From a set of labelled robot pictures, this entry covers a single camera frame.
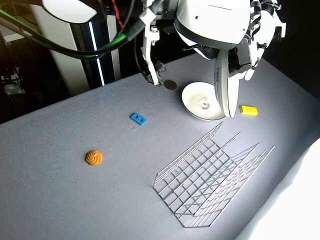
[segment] table surface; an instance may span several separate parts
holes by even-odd
[[[194,54],[166,65],[176,90],[140,74],[0,125],[0,233],[6,240],[230,240],[319,137],[320,104],[266,61],[240,83],[234,119],[202,121],[181,101],[192,82],[213,83],[214,61]],[[144,126],[130,119],[137,112]],[[211,227],[183,228],[153,189],[156,174],[223,122],[214,137],[229,155],[260,142],[274,151]],[[104,162],[91,167],[88,151]]]

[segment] led light strip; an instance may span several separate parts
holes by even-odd
[[[94,28],[92,27],[92,23],[91,22],[89,22],[89,28],[90,28],[90,33],[91,33],[91,38],[92,38],[92,43],[93,43],[93,49],[96,51],[97,50],[96,38],[95,38],[95,34],[94,34]],[[101,70],[100,59],[97,59],[96,62],[98,64],[101,83],[102,83],[102,86],[104,86],[105,85],[105,80],[104,80],[104,76],[103,76],[102,70]]]

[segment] red wire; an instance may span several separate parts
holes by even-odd
[[[119,9],[118,9],[118,6],[117,6],[117,4],[116,4],[116,0],[112,0],[112,3],[113,3],[114,11],[115,11],[115,18],[117,19],[120,28],[121,28],[122,30],[124,30],[124,24],[122,23],[122,21],[121,21],[121,19],[120,19]]]

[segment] dark background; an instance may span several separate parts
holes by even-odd
[[[117,3],[126,5],[129,1],[118,0]],[[283,9],[277,13],[282,22],[287,23],[286,37],[281,42],[272,43],[263,58],[320,100],[320,4],[316,1],[306,3],[298,0],[281,0],[279,3]],[[109,0],[106,5],[112,9]],[[124,16],[128,11],[126,7],[120,10]],[[159,20],[157,26],[160,29],[160,41],[152,48],[151,56],[154,61],[168,63],[194,53],[193,50],[182,51],[187,46],[177,33],[167,35],[162,30],[172,26],[172,21]],[[142,34],[138,36],[139,47],[142,45],[142,37]],[[139,72],[134,60],[132,42],[122,47],[119,55],[122,78]],[[0,91],[0,123],[70,97],[47,49],[26,39],[11,42],[6,46],[0,44],[0,69],[8,61],[14,62],[21,69],[25,94],[8,97]]]

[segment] blue block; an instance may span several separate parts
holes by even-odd
[[[139,124],[140,126],[143,126],[147,122],[147,119],[145,119],[143,116],[141,116],[139,113],[136,113],[136,112],[132,114],[131,119],[135,121],[137,124]]]

